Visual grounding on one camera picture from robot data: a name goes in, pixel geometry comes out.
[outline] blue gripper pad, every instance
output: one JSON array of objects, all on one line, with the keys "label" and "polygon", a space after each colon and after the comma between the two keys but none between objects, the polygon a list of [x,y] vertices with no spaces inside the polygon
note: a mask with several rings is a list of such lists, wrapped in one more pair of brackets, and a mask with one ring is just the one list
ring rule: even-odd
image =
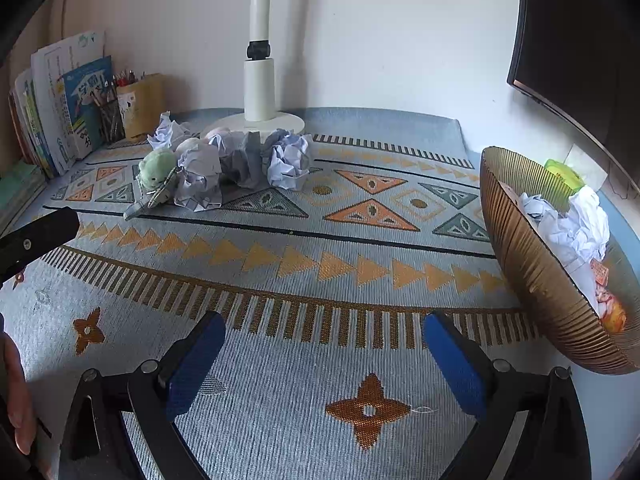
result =
[{"label": "blue gripper pad", "polygon": [[225,321],[217,312],[207,312],[186,339],[174,343],[187,350],[167,384],[167,420],[189,411],[224,342]]},{"label": "blue gripper pad", "polygon": [[422,338],[436,360],[462,411],[481,418],[492,382],[492,364],[482,349],[462,336],[443,313],[429,314]]}]

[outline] plush toy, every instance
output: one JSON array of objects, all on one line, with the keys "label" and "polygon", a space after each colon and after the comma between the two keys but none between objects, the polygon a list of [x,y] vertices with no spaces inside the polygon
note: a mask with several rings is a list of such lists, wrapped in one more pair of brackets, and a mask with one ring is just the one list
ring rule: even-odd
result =
[{"label": "plush toy", "polygon": [[138,165],[140,184],[147,191],[158,189],[177,164],[175,153],[168,148],[153,150]]},{"label": "plush toy", "polygon": [[149,153],[138,165],[140,173],[136,181],[142,197],[124,212],[124,219],[140,216],[159,204],[169,200],[177,186],[177,159],[168,148],[160,148]]}]

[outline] striped border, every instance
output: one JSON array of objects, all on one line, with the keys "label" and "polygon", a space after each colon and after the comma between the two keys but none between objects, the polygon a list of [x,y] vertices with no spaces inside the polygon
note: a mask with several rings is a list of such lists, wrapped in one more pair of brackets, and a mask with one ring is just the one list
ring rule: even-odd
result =
[{"label": "striped border", "polygon": [[206,310],[222,314],[228,327],[300,342],[352,348],[425,348],[422,320],[439,310],[463,335],[481,345],[502,345],[539,337],[526,313],[515,308],[418,308],[306,298],[243,288],[149,269],[58,247],[41,258],[92,286],[156,310],[193,320]]},{"label": "striped border", "polygon": [[388,142],[380,142],[378,140],[362,140],[353,139],[353,137],[341,137],[335,135],[315,134],[313,137],[315,142],[325,142],[327,144],[341,144],[343,146],[359,146],[360,148],[369,148],[371,150],[379,150],[380,152],[401,153],[402,155],[416,156],[427,160],[434,160],[442,164],[449,164],[466,170],[474,170],[474,166],[466,160],[466,158],[455,158],[452,156],[439,155],[433,152],[426,152],[418,148],[408,148],[406,146],[396,146]]}]

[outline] brown star pattern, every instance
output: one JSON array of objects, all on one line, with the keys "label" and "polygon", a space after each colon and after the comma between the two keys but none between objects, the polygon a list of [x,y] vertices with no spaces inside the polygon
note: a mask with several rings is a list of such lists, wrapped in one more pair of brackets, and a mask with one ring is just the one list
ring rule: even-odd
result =
[{"label": "brown star pattern", "polygon": [[[365,415],[364,408],[373,406],[375,414]],[[325,411],[343,422],[353,424],[356,440],[363,450],[370,449],[378,440],[382,425],[402,418],[411,410],[399,400],[386,399],[378,377],[371,373],[358,388],[355,399],[338,400],[325,407]]]},{"label": "brown star pattern", "polygon": [[87,319],[76,319],[74,329],[78,332],[76,342],[76,355],[80,355],[89,346],[89,343],[100,344],[104,342],[104,334],[98,328],[100,319],[100,307],[96,308]]}]

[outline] blue book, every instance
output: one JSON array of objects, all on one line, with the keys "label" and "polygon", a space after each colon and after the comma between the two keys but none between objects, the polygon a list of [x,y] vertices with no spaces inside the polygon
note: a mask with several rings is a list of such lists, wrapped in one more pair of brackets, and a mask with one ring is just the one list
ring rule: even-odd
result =
[{"label": "blue book", "polygon": [[92,93],[103,102],[105,81],[111,81],[111,56],[101,57],[63,75],[68,126],[73,132],[78,158],[102,145],[100,110]]}]

